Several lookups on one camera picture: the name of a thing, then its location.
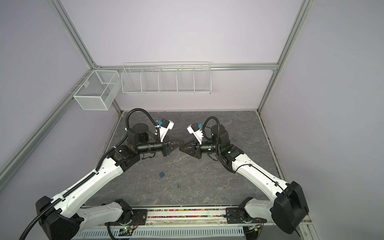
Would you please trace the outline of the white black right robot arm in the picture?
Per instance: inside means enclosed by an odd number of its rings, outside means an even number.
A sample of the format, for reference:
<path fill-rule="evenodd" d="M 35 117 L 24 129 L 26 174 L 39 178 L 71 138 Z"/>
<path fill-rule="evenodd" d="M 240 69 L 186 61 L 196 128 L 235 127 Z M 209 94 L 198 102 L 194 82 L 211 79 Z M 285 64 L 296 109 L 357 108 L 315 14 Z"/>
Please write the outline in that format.
<path fill-rule="evenodd" d="M 208 135 L 206 125 L 210 120 L 216 123 Z M 203 154 L 215 155 L 228 172 L 242 175 L 269 199 L 268 204 L 263 204 L 255 198 L 246 198 L 239 205 L 240 221 L 264 219 L 273 221 L 287 234 L 296 231 L 309 213 L 305 194 L 297 182 L 288 183 L 256 164 L 242 149 L 231 143 L 227 130 L 214 116 L 208 117 L 203 124 L 189 125 L 187 130 L 194 139 L 180 146 L 181 152 L 197 159 L 201 159 Z"/>

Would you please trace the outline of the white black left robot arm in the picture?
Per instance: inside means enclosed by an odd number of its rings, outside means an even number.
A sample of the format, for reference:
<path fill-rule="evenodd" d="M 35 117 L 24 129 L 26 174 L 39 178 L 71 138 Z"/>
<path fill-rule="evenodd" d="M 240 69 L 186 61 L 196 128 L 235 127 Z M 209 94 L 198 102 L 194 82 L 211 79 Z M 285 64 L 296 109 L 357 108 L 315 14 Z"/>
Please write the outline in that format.
<path fill-rule="evenodd" d="M 123 199 L 98 207 L 83 205 L 107 183 L 120 176 L 141 160 L 141 155 L 161 153 L 168 156 L 183 144 L 166 137 L 174 126 L 170 120 L 155 121 L 144 109 L 127 113 L 124 138 L 109 149 L 95 169 L 65 191 L 52 198 L 44 196 L 36 202 L 37 216 L 20 236 L 26 239 L 35 224 L 39 224 L 50 240 L 70 240 L 78 232 L 101 224 L 129 225 L 134 213 Z"/>

